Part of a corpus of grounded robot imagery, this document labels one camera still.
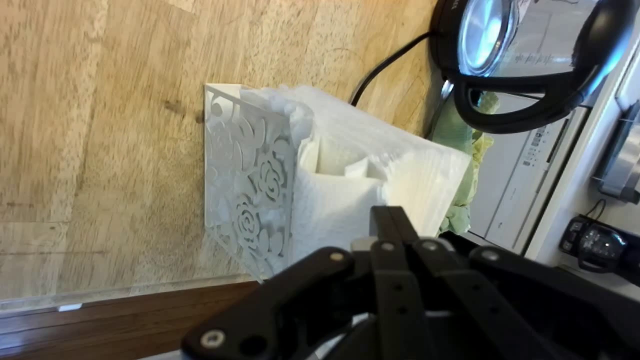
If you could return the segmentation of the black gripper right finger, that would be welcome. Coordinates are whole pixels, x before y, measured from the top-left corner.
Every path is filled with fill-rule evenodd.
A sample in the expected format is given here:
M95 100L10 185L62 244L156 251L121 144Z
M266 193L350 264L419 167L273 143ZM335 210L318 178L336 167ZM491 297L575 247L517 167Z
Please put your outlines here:
M558 348L562 360L640 360L638 301L452 232L446 232L444 241L541 339Z

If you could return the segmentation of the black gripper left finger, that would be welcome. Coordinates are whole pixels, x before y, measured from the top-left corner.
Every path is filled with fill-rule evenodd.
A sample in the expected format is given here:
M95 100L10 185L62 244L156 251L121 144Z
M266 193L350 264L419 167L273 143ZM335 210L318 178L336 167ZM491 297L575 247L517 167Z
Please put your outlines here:
M338 292L354 267L320 249L183 339L186 360L304 360L350 324Z

